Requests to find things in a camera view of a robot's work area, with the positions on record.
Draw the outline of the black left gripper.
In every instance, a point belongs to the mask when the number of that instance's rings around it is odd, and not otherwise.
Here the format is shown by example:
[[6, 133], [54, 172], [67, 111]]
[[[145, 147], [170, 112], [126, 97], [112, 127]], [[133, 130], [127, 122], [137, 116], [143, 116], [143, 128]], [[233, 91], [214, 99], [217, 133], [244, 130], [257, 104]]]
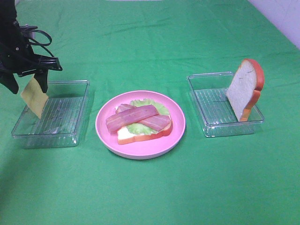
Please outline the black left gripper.
[[[49, 56], [35, 54], [32, 46], [42, 47]], [[17, 94], [19, 86], [12, 73], [19, 77], [34, 75], [43, 93], [48, 90], [48, 71], [62, 71], [59, 59], [46, 48], [49, 44], [41, 44], [34, 39], [10, 48], [4, 43], [0, 44], [0, 83], [8, 88], [13, 94]]]

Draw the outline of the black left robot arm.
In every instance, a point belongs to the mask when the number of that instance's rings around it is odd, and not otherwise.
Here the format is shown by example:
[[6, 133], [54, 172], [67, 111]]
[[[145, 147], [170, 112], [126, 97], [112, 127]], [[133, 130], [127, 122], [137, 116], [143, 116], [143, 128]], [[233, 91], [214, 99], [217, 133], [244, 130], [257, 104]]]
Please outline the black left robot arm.
[[37, 26], [20, 26], [14, 0], [0, 2], [0, 83], [17, 94], [19, 77], [34, 75], [43, 93], [48, 90], [48, 71], [61, 71], [59, 59], [46, 48], [51, 36]]

